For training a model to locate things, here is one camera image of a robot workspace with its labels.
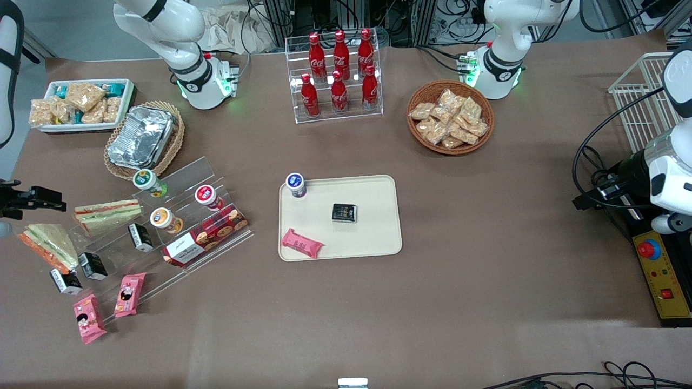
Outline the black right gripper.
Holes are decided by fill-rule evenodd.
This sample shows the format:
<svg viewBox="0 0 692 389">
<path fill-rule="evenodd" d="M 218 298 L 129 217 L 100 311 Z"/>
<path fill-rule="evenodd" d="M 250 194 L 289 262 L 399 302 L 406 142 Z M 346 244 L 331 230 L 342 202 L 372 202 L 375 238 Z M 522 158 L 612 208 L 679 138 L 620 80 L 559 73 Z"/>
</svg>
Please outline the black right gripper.
<svg viewBox="0 0 692 389">
<path fill-rule="evenodd" d="M 66 212 L 67 204 L 55 199 L 55 191 L 41 186 L 32 186 L 27 191 L 15 189 L 20 180 L 1 182 L 1 217 L 22 220 L 24 210 L 52 209 Z"/>
</svg>

